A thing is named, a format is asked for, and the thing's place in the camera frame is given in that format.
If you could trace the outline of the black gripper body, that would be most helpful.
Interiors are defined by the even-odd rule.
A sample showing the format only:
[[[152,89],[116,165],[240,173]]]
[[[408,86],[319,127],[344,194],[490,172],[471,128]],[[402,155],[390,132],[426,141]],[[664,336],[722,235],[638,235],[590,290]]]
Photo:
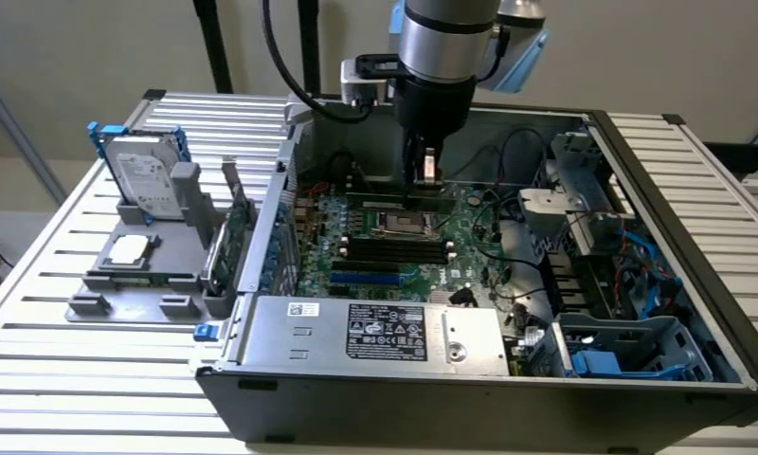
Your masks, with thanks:
[[[474,77],[456,83],[398,78],[392,99],[396,122],[424,143],[440,143],[463,127],[474,93]]]

